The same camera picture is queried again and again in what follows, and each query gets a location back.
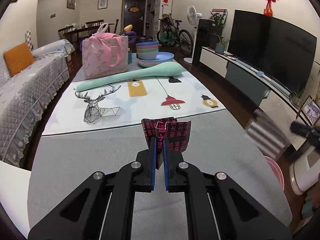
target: silver screw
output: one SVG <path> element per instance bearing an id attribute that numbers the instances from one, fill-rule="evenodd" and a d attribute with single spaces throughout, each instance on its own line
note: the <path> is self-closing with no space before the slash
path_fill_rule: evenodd
<path id="1" fill-rule="evenodd" d="M 94 179 L 101 179 L 103 177 L 103 174 L 101 172 L 96 172 L 94 175 L 93 175 L 93 178 Z"/>
<path id="2" fill-rule="evenodd" d="M 131 167 L 134 169 L 140 168 L 141 167 L 141 163 L 140 162 L 133 162 L 131 163 Z"/>
<path id="3" fill-rule="evenodd" d="M 179 167 L 180 167 L 181 169 L 186 169 L 186 168 L 189 167 L 189 164 L 188 164 L 188 163 L 185 163 L 185 162 L 182 162 L 182 163 L 179 163 Z"/>
<path id="4" fill-rule="evenodd" d="M 224 179 L 227 178 L 227 175 L 226 175 L 225 173 L 223 173 L 223 172 L 219 172 L 219 173 L 217 174 L 217 178 L 218 178 L 218 179 L 221 179 L 221 180 L 224 180 Z"/>

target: television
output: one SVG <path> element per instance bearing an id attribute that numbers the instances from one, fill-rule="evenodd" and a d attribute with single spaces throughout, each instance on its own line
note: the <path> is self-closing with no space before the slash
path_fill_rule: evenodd
<path id="1" fill-rule="evenodd" d="M 298 94 L 307 84 L 316 42 L 291 23 L 236 10 L 228 52 Z"/>

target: deer antler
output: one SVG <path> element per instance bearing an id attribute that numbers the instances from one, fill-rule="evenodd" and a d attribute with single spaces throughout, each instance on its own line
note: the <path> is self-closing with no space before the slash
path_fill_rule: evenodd
<path id="1" fill-rule="evenodd" d="M 81 95 L 81 92 L 79 92 L 78 94 L 77 94 L 77 92 L 75 92 L 75 95 L 77 98 L 80 98 L 80 99 L 85 99 L 85 100 L 89 100 L 89 101 L 92 100 L 90 97 L 88 97 L 88 92 L 84 96 Z"/>
<path id="2" fill-rule="evenodd" d="M 113 94 L 113 93 L 117 92 L 120 87 L 121 87 L 121 86 L 119 86 L 116 90 L 114 89 L 114 87 L 112 87 L 112 90 L 110 90 L 109 92 L 107 92 L 106 90 L 104 90 L 104 93 L 103 93 L 101 96 L 99 96 L 99 97 L 96 99 L 96 101 L 97 101 L 97 102 L 102 101 L 103 99 L 105 99 L 105 97 L 106 97 L 107 95 L 110 95 L 110 94 Z"/>

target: electric fan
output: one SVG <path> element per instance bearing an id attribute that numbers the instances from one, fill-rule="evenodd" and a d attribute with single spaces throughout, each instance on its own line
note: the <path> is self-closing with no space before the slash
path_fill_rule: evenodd
<path id="1" fill-rule="evenodd" d="M 198 24 L 198 21 L 199 19 L 202 18 L 202 14 L 201 13 L 197 13 L 196 11 L 196 8 L 194 6 L 189 6 L 188 7 L 188 21 L 191 25 L 197 25 Z M 192 63 L 192 59 L 193 59 L 193 54 L 195 52 L 195 47 L 196 47 L 196 39 L 197 39 L 197 27 L 195 27 L 195 41 L 193 43 L 193 51 L 192 51 L 192 58 L 190 57 L 186 57 L 184 58 L 183 60 L 185 62 L 188 62 L 188 63 Z"/>

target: sofa armrest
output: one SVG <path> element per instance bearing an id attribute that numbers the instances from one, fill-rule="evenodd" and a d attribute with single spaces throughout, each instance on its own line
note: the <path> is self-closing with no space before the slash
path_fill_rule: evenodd
<path id="1" fill-rule="evenodd" d="M 38 60 L 52 54 L 63 54 L 65 57 L 67 57 L 73 51 L 75 51 L 75 48 L 69 41 L 59 40 L 42 46 L 39 49 L 35 49 L 31 53 Z"/>

